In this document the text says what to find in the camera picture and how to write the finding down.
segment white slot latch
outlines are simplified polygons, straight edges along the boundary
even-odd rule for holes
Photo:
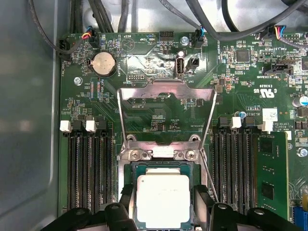
[[[263,121],[263,124],[258,125],[258,129],[270,133],[273,131],[273,121]]]
[[[61,120],[60,121],[60,131],[71,133],[72,132],[71,122],[69,120]]]
[[[88,132],[95,133],[96,132],[96,124],[94,120],[87,120],[86,122],[86,130]]]
[[[229,124],[230,129],[237,129],[242,126],[241,118],[240,117],[232,117],[231,123]]]

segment gray metal panel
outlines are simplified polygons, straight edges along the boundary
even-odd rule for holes
[[[195,20],[185,0],[169,1]],[[48,36],[64,34],[69,1],[34,2]],[[121,0],[103,2],[117,28]],[[229,2],[231,17],[241,30],[286,8],[281,0]],[[130,3],[128,31],[193,30],[158,0]],[[222,20],[220,0],[200,3],[215,29],[228,31]],[[0,230],[39,230],[57,216],[59,65],[37,33],[26,0],[1,0],[0,22]],[[298,27],[307,22],[306,17],[296,12],[282,23]]]
[[[53,40],[57,1],[34,2]],[[40,230],[57,216],[59,68],[26,0],[0,1],[0,21],[0,230]]]
[[[127,31],[157,32],[159,30],[192,31],[194,28],[168,11],[158,0],[129,0],[129,16]],[[185,0],[168,0],[183,14],[196,23],[193,13]],[[102,0],[107,11],[112,15],[112,25],[117,31],[121,14],[121,0]],[[205,14],[216,31],[229,31],[221,12],[221,0],[199,0]],[[239,30],[246,30],[276,16],[287,6],[281,0],[229,0],[229,11],[232,20]],[[89,4],[84,1],[84,26],[88,26],[92,12],[88,12]],[[308,17],[299,12],[292,13],[281,22],[288,30],[307,26]]]

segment wire connector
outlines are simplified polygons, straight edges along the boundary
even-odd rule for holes
[[[93,49],[99,49],[100,48],[100,38],[97,34],[96,30],[89,26],[88,30],[91,33],[91,37],[89,37],[89,44],[93,47]]]

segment blue connector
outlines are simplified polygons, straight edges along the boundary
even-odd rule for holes
[[[308,212],[304,211],[302,207],[293,208],[294,224],[308,231]]]

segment capacitor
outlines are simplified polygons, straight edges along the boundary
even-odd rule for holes
[[[236,112],[234,113],[235,117],[240,117],[242,120],[247,116],[246,112]]]
[[[292,102],[294,107],[303,107],[308,105],[308,97],[307,96],[301,96],[301,97],[296,97],[293,99]]]
[[[185,55],[184,51],[179,51],[178,52],[178,57],[184,57],[184,55]]]

